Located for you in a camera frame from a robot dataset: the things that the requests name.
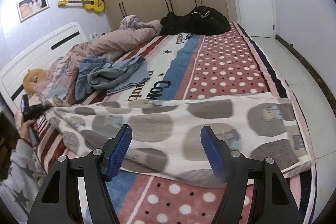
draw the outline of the yellow guitar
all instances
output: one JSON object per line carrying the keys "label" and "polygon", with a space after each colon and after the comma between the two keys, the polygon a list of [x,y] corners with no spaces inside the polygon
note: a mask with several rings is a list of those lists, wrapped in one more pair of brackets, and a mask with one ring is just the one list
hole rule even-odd
{"label": "yellow guitar", "polygon": [[101,0],[60,0],[58,6],[68,3],[82,3],[85,10],[92,10],[95,13],[104,11],[105,3]]}

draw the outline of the white wall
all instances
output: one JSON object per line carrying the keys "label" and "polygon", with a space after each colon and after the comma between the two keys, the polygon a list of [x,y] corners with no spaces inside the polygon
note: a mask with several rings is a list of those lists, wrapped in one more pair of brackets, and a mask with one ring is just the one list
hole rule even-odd
{"label": "white wall", "polygon": [[275,0],[277,34],[317,70],[336,96],[334,0]]}
{"label": "white wall", "polygon": [[81,6],[59,8],[58,0],[48,0],[49,9],[20,23],[18,1],[0,0],[0,70],[29,45],[70,22],[78,22],[87,37],[110,31],[105,13],[87,12]]}

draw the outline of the framed photo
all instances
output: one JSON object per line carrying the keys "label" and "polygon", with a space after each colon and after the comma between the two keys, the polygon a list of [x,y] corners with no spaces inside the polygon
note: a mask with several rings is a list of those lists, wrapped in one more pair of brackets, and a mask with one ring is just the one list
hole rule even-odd
{"label": "framed photo", "polygon": [[21,0],[16,5],[20,22],[49,8],[47,0]]}

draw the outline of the tiled floor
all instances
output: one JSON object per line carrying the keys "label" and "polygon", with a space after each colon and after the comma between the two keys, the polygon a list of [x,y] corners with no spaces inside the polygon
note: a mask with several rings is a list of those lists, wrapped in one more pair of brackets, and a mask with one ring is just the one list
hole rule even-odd
{"label": "tiled floor", "polygon": [[276,39],[253,37],[288,82],[308,123],[317,169],[314,218],[336,187],[336,118],[317,83],[305,67]]}

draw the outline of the screw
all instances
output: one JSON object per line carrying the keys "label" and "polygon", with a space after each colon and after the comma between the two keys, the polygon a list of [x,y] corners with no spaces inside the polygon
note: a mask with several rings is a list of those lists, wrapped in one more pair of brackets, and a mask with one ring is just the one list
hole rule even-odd
{"label": "screw", "polygon": [[273,164],[273,163],[274,163],[274,159],[268,157],[268,158],[266,158],[266,162],[267,162],[268,164]]}
{"label": "screw", "polygon": [[239,151],[237,151],[237,150],[233,150],[233,151],[231,151],[231,156],[232,156],[232,157],[239,157],[239,156],[240,156],[240,153],[239,153]]}
{"label": "screw", "polygon": [[95,149],[93,152],[92,152],[92,154],[94,154],[95,156],[98,156],[98,155],[100,155],[102,153],[102,150],[101,149]]}
{"label": "screw", "polygon": [[62,155],[62,156],[59,156],[58,157],[58,161],[60,161],[60,162],[63,162],[63,161],[65,161],[67,159],[67,157],[65,156],[65,155]]}

